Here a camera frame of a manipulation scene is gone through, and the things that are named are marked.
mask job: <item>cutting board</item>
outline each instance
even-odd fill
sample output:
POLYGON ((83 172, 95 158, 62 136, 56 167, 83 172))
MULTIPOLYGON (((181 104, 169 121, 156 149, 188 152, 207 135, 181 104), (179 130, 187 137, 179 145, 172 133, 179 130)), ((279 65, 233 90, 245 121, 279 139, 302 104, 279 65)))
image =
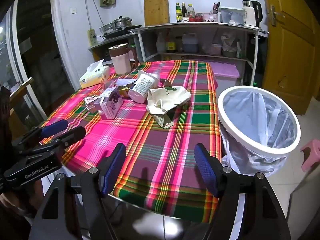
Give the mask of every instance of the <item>cutting board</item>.
POLYGON ((170 23, 168 0, 144 0, 144 25, 170 23))

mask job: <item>white kettle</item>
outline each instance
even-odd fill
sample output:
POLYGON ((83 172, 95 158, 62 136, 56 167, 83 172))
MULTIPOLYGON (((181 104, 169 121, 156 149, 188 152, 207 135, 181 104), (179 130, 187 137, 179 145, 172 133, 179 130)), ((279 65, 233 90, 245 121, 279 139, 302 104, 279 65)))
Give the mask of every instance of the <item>white kettle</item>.
POLYGON ((243 0, 244 25, 259 27, 262 21, 262 8, 258 1, 243 0))

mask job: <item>power strip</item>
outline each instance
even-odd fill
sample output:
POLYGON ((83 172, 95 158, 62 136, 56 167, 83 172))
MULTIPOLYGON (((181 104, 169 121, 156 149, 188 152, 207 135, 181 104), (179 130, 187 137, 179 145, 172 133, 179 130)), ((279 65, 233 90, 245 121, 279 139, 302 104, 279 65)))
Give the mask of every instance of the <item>power strip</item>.
POLYGON ((94 29, 88 30, 87 33, 88 33, 88 39, 89 39, 90 46, 97 45, 98 41, 97 41, 97 37, 94 37, 96 35, 94 29))

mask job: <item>jug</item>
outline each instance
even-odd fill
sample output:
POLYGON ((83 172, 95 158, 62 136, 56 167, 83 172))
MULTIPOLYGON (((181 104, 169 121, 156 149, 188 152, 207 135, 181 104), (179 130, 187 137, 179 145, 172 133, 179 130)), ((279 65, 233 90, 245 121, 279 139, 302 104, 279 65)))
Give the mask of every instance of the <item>jug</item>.
POLYGON ((131 71, 129 50, 132 51, 134 62, 137 65, 139 62, 136 49, 128 47, 128 43, 123 43, 109 48, 109 54, 118 75, 127 74, 131 71))
POLYGON ((262 21, 262 8, 258 1, 243 0, 244 25, 259 27, 262 21))

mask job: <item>plaid tablecloth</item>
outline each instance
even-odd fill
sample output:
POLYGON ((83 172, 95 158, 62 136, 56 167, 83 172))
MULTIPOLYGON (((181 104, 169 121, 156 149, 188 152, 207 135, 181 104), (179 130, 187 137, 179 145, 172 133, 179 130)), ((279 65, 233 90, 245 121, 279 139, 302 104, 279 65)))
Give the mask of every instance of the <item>plaid tablecloth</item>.
MULTIPOLYGON (((161 78, 191 93, 189 103, 175 108, 172 127, 161 128, 146 111, 146 104, 132 100, 124 101, 114 120, 91 114, 83 99, 100 89, 100 85, 78 90, 44 125, 66 119, 68 130, 78 125, 85 127, 85 138, 69 147, 62 157, 71 171, 81 173, 96 166, 112 153, 117 143, 123 143, 127 156, 113 195, 168 216, 209 222, 217 199, 206 190, 193 150, 197 143, 203 143, 212 156, 221 158, 211 67, 196 61, 147 62, 122 77, 137 78, 138 69, 148 73, 159 69, 161 78)), ((111 73, 110 79, 119 78, 114 69, 111 73)))

